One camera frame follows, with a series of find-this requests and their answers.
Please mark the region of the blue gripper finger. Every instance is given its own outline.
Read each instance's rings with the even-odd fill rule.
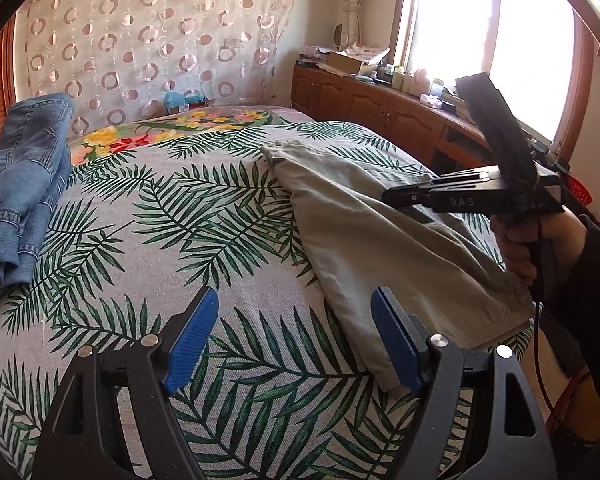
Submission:
[[[162,384],[172,396],[187,384],[193,368],[218,319],[218,293],[210,288],[189,317],[169,354],[167,375]]]
[[[423,333],[426,329],[416,316],[404,311],[385,286],[376,288],[371,295],[371,317],[400,384],[415,396],[422,396],[429,386],[429,350]]]

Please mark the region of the hand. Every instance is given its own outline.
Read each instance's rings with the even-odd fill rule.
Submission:
[[[554,254],[558,263],[558,276],[564,282],[578,261],[587,237],[587,228],[567,208],[564,213],[541,217],[542,238],[554,242]],[[507,228],[496,216],[491,217],[491,230],[507,270],[517,274],[526,286],[531,286],[538,270],[531,263],[526,244],[538,241],[538,217],[528,218]]]

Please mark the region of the window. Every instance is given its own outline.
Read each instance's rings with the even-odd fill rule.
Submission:
[[[554,140],[574,61],[566,0],[417,0],[414,8],[411,47],[397,49],[396,63],[451,83],[488,72],[518,120]]]

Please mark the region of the cabinet door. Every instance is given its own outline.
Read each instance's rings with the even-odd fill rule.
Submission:
[[[442,136],[445,123],[419,104],[391,99],[384,136],[400,149],[428,166]]]
[[[291,105],[293,108],[311,116],[312,94],[318,74],[313,74],[309,68],[294,68],[294,82],[291,88]]]
[[[351,89],[349,121],[384,135],[384,118],[389,97],[365,84],[355,84]]]
[[[316,117],[318,121],[348,121],[351,94],[346,81],[331,74],[320,74]]]

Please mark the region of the paper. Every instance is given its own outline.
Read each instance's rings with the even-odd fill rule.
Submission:
[[[323,69],[325,72],[329,72],[329,73],[332,73],[333,75],[337,75],[340,77],[346,77],[349,75],[346,72],[343,72],[342,70],[338,70],[337,68],[334,68],[333,66],[327,65],[326,63],[318,63],[318,67]]]
[[[382,61],[384,56],[391,52],[390,48],[372,48],[369,46],[362,46],[354,43],[349,48],[346,48],[340,54],[344,56],[352,57],[358,61],[362,61],[368,65],[375,65]]]
[[[302,55],[307,57],[319,58],[322,57],[323,54],[328,54],[330,52],[332,52],[332,49],[330,49],[327,46],[307,45],[304,48]]]

